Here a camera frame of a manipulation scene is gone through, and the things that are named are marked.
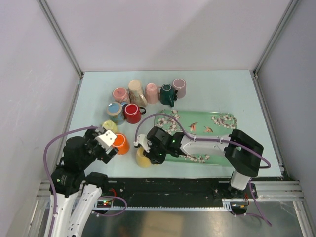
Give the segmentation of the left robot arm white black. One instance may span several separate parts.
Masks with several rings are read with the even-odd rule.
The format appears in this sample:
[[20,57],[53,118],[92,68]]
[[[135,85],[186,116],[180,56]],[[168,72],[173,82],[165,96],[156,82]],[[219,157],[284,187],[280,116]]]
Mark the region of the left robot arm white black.
[[113,147],[116,134],[111,130],[85,127],[83,136],[67,139],[61,162],[50,181],[50,208],[46,237],[80,237],[96,201],[109,193],[107,175],[85,174],[95,161],[107,164],[117,153]]

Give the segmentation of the yellow mug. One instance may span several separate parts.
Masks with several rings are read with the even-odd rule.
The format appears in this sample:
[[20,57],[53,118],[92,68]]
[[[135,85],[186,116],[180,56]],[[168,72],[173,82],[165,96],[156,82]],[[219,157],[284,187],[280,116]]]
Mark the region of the yellow mug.
[[136,152],[136,163],[141,168],[148,168],[152,164],[151,164],[151,161],[146,156],[144,156],[143,152],[144,152],[143,147],[139,147],[137,149],[137,152]]

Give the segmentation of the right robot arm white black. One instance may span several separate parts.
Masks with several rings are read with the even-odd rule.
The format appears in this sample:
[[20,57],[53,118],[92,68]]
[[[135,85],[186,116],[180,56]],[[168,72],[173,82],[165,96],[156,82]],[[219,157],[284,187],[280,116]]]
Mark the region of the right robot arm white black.
[[144,149],[143,155],[151,164],[162,164],[166,156],[175,158],[195,155],[219,156],[225,158],[234,168],[228,185],[228,192],[239,198],[246,192],[251,178],[258,176],[264,147],[239,129],[222,137],[206,137],[176,132],[170,135],[160,127],[153,127],[148,134],[140,134],[135,147]]

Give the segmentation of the light green mug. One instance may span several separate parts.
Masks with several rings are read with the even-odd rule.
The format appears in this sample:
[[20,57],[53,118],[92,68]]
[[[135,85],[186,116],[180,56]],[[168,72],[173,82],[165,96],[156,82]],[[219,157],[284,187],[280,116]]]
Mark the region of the light green mug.
[[112,131],[114,134],[119,133],[118,126],[112,120],[103,122],[102,127],[106,130]]

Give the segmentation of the orange mug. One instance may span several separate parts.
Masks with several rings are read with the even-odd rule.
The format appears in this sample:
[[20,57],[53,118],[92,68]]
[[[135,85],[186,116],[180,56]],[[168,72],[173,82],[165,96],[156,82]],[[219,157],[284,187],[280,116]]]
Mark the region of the orange mug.
[[127,140],[127,137],[122,133],[116,133],[116,139],[112,144],[112,147],[118,150],[118,155],[125,155],[130,150],[130,145]]

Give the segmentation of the cream floral mug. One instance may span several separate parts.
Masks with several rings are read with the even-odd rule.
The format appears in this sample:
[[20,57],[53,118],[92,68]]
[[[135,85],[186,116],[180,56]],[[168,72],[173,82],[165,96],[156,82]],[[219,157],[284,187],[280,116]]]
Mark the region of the cream floral mug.
[[141,81],[132,80],[128,84],[128,92],[131,103],[134,103],[140,107],[146,107],[148,105]]

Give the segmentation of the red mug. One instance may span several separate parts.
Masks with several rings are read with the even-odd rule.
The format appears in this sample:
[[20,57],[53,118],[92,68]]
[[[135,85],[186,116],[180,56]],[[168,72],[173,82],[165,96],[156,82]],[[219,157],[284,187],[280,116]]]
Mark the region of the red mug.
[[146,108],[140,107],[134,103],[127,104],[124,107],[126,121],[130,124],[137,124],[141,120],[142,115],[144,115],[146,112]]

